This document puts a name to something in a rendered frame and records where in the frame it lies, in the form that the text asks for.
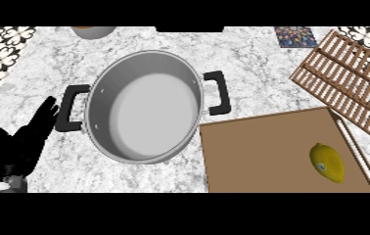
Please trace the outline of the brown wooden slatted shelf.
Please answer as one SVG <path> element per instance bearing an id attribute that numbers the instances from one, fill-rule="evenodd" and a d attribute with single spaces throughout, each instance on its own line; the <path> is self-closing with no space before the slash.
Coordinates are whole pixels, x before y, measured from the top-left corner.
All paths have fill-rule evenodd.
<path id="1" fill-rule="evenodd" d="M 290 80 L 370 134 L 370 49 L 330 30 Z"/>

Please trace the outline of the black white floral tile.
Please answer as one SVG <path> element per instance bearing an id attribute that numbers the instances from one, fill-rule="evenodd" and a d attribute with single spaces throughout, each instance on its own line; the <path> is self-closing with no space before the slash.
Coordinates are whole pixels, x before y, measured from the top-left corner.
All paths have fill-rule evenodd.
<path id="1" fill-rule="evenodd" d="M 370 26 L 340 26 L 337 30 L 352 41 L 370 48 Z"/>
<path id="2" fill-rule="evenodd" d="M 0 26 L 0 81 L 9 75 L 35 32 L 34 26 Z"/>

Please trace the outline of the colourful patterned box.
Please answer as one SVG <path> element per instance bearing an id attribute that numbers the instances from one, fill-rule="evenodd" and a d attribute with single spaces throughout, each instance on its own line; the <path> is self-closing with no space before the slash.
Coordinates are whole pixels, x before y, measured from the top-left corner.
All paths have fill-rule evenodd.
<path id="1" fill-rule="evenodd" d="M 306 26 L 277 26 L 274 32 L 281 48 L 315 48 L 318 46 L 312 30 Z"/>

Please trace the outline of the grey round container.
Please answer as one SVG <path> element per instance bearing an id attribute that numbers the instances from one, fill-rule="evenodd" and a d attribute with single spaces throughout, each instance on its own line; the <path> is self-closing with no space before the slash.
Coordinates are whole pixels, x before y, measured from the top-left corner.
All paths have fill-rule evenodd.
<path id="1" fill-rule="evenodd" d="M 113 26 L 88 26 L 88 27 L 72 27 L 75 34 L 82 39 L 100 39 L 106 37 L 115 30 Z"/>

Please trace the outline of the yellow lemon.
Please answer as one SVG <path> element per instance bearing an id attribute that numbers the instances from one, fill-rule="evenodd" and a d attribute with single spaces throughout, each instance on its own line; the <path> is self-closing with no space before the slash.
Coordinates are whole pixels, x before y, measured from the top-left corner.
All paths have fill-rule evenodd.
<path id="1" fill-rule="evenodd" d="M 337 151 L 317 143 L 309 151 L 309 159 L 318 174 L 334 183 L 343 182 L 343 161 Z"/>

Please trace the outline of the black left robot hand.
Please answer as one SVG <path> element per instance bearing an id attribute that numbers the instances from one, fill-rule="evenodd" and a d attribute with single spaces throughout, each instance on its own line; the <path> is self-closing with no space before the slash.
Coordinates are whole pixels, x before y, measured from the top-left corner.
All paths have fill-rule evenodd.
<path id="1" fill-rule="evenodd" d="M 44 141 L 56 123 L 56 99 L 48 96 L 34 117 L 13 135 L 0 127 L 0 181 L 4 177 L 26 177 L 37 166 Z"/>

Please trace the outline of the brown wooden tray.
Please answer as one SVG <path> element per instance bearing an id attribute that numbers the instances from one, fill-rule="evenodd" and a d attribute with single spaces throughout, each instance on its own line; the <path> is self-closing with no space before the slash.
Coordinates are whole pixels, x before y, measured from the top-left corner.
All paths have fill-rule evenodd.
<path id="1" fill-rule="evenodd" d="M 199 127 L 211 192 L 368 192 L 370 177 L 355 157 L 355 139 L 327 107 L 206 123 Z M 314 169 L 315 144 L 343 160 L 343 182 Z"/>

